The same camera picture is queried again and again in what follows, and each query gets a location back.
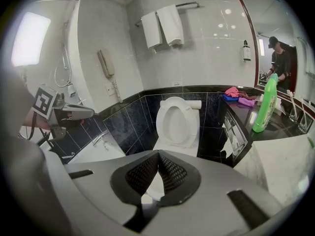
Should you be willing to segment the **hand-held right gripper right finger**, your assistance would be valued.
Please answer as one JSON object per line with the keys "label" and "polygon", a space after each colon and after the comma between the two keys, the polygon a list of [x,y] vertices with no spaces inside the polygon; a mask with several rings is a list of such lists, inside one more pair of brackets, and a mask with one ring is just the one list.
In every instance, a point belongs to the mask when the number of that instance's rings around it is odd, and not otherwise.
{"label": "hand-held right gripper right finger", "polygon": [[164,189],[160,207],[183,204],[194,195],[201,184],[201,174],[196,167],[164,150],[158,151],[158,173]]}

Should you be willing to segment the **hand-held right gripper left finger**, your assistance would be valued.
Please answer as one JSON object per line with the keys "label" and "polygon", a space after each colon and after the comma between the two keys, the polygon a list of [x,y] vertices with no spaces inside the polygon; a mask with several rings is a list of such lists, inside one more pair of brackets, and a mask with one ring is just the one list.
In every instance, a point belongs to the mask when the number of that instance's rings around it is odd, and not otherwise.
{"label": "hand-held right gripper left finger", "polygon": [[116,169],[110,178],[116,196],[125,204],[141,206],[141,197],[146,193],[158,172],[159,153],[149,154]]}

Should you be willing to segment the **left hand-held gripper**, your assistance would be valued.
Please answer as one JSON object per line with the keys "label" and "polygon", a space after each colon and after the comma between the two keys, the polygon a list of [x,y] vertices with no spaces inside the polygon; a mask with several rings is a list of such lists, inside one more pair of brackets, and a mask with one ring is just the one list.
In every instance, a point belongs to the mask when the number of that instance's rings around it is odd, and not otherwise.
{"label": "left hand-held gripper", "polygon": [[89,107],[66,103],[63,93],[46,84],[39,84],[32,110],[46,119],[52,135],[49,142],[63,139],[67,129],[79,126],[82,120],[95,114]]}

